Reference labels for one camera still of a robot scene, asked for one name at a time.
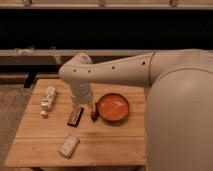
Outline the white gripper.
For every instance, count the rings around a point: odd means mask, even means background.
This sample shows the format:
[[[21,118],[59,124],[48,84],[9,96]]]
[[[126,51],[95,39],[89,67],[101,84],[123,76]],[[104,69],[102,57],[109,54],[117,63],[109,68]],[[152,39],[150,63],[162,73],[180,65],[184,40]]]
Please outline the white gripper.
[[[74,106],[91,105],[93,101],[93,95],[91,91],[81,96],[72,94],[71,100]]]

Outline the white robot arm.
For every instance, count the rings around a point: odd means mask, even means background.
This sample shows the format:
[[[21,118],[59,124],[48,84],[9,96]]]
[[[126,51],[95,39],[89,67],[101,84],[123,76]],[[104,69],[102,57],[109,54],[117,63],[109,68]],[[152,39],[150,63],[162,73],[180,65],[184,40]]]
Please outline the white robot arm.
[[[91,99],[92,83],[147,89],[147,170],[213,171],[213,53],[153,51],[103,63],[79,53],[59,75],[75,103]]]

